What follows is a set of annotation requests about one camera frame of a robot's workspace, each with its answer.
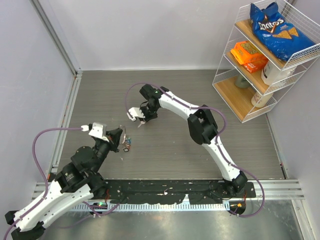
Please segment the key with blue tag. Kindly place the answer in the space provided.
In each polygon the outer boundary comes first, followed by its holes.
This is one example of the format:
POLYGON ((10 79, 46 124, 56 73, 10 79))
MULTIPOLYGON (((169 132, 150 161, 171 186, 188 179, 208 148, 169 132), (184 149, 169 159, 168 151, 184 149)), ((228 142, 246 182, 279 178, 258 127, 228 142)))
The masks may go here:
POLYGON ((143 126, 146 122, 145 121, 140 121, 139 125, 137 126, 138 128, 140 128, 141 126, 143 126))

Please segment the large metal keyring with keys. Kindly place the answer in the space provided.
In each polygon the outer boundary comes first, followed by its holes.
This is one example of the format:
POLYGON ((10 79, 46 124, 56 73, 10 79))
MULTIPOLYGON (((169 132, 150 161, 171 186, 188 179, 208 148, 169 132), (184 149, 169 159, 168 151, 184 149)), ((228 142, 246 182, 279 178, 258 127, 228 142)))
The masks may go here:
POLYGON ((131 149, 132 139, 127 135, 127 130, 124 125, 120 126, 120 129, 122 129, 123 133, 123 140, 122 140, 122 150, 127 153, 131 149))

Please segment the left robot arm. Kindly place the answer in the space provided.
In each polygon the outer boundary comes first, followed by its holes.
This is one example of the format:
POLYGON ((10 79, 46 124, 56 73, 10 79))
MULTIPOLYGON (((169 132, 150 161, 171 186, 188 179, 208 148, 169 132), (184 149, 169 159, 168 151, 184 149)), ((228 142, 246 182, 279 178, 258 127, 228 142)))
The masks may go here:
POLYGON ((99 173, 110 152, 119 152, 122 127, 107 130, 105 124, 90 123, 79 127, 94 140, 94 146, 81 146, 70 162, 55 176, 45 181, 45 190, 21 210, 5 214, 9 225, 4 239, 36 240, 60 216, 79 203, 107 194, 108 185, 99 173))

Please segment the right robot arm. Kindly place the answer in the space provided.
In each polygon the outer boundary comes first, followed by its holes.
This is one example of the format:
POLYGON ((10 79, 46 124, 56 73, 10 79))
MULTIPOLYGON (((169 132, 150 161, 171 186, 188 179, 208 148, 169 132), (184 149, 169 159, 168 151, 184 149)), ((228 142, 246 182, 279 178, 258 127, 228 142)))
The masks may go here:
POLYGON ((148 122, 157 118, 160 108, 182 117, 187 122, 191 139, 204 147, 218 166, 225 191, 232 197, 238 197, 244 192, 248 179, 223 146, 218 125, 207 105, 191 104, 164 87, 154 88, 150 84, 142 86, 139 93, 146 100, 146 105, 139 108, 142 120, 148 122))

